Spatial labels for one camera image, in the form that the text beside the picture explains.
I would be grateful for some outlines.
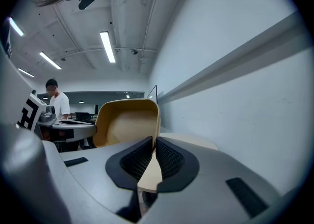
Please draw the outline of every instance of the white panel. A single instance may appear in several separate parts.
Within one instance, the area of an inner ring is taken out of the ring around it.
[[[34,53],[38,52],[39,54],[41,51],[44,51],[45,53],[49,54],[56,50],[53,44],[42,34],[35,35],[32,40],[34,40],[34,44],[36,44],[36,47],[33,48]]]
[[[23,45],[29,40],[27,35],[19,36],[19,34],[16,33],[13,29],[10,32],[10,36],[12,53],[19,52]]]
[[[143,59],[142,60],[142,68],[141,68],[141,74],[149,76],[152,68],[153,68],[153,60],[150,59]]]
[[[113,55],[117,61],[116,52],[113,51]],[[93,63],[96,69],[103,69],[110,67],[112,69],[119,69],[119,65],[117,63],[110,63],[109,59],[105,53],[105,50],[92,51],[89,53],[90,61]]]
[[[179,0],[156,0],[146,37],[146,48],[158,49],[162,35],[178,2]]]
[[[2,48],[0,78],[0,89],[4,91],[0,96],[0,123],[16,124],[32,89],[6,57]]]
[[[59,22],[53,22],[46,27],[54,40],[62,47],[62,49],[70,49],[74,47],[74,44],[69,39],[68,35],[64,31],[64,28],[60,25]]]
[[[21,68],[27,72],[34,68],[34,62],[32,57],[28,57],[27,55],[21,55],[18,52],[12,52],[11,62],[16,66],[16,68]]]
[[[151,79],[167,93],[295,11],[290,0],[181,0]]]
[[[76,12],[73,15],[78,28],[84,35],[84,40],[90,48],[101,47],[100,32],[108,31],[111,44],[115,45],[113,36],[110,7],[87,9],[84,12]]]
[[[82,55],[68,57],[65,61],[58,59],[55,62],[62,67],[62,72],[73,73],[89,69]]]
[[[18,55],[20,57],[26,58],[27,61],[31,62],[32,64],[37,64],[37,62],[41,61],[42,59],[39,53],[44,50],[44,46],[46,50],[53,49],[52,45],[45,41],[45,39],[41,37],[40,33],[36,33],[23,45]]]
[[[308,49],[212,86],[261,61],[252,60],[208,80],[204,84],[208,89],[159,104],[161,124],[212,141],[285,194],[300,185],[313,155],[312,59],[313,51]]]
[[[119,47],[143,47],[152,0],[111,0]]]
[[[46,26],[56,20],[51,6],[38,7],[33,0],[19,0],[12,12],[12,17],[26,37],[38,32],[39,24]]]
[[[124,61],[126,72],[138,72],[139,54],[133,55],[131,50],[126,51],[126,59]]]

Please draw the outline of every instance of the desk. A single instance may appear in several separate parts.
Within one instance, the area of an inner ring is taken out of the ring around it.
[[[95,135],[97,128],[94,124],[78,122],[69,119],[57,119],[51,126],[51,130],[65,131],[67,142],[75,142]]]
[[[187,143],[199,145],[209,149],[218,150],[217,146],[214,143],[192,135],[177,133],[161,133],[160,136],[175,140],[181,140]],[[155,194],[157,192],[157,185],[160,182],[162,182],[161,169],[156,159],[156,153],[154,151],[150,163],[148,164],[145,172],[143,173],[143,176],[137,183],[137,187],[142,191]]]

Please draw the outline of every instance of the ceiling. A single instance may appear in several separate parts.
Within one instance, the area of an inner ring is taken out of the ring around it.
[[[25,34],[20,37],[11,31],[11,60],[36,78],[57,73],[39,55],[41,51],[69,75],[108,68],[149,75],[178,1],[156,0],[152,9],[153,0],[96,0],[79,10],[78,0],[46,7],[20,0],[11,16]],[[108,61],[100,39],[102,31],[109,32],[116,63]]]
[[[78,104],[83,101],[86,104],[105,104],[110,101],[130,98],[144,98],[143,92],[109,92],[109,91],[91,91],[91,92],[65,92],[69,98],[70,104]],[[50,97],[47,94],[38,94],[37,97],[49,104]]]

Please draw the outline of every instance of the black vent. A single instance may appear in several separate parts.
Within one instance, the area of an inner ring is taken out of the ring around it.
[[[184,164],[184,157],[161,141],[156,142],[156,155],[163,180],[178,173]]]
[[[124,156],[120,161],[120,166],[139,181],[152,159],[152,148],[152,142],[146,142],[133,152]]]
[[[78,158],[78,159],[71,159],[71,160],[64,161],[64,164],[66,167],[71,167],[71,166],[78,165],[80,163],[84,163],[86,161],[88,161],[88,159],[82,157],[82,158]]]
[[[251,218],[267,208],[261,198],[242,179],[233,178],[226,180],[226,183]]]

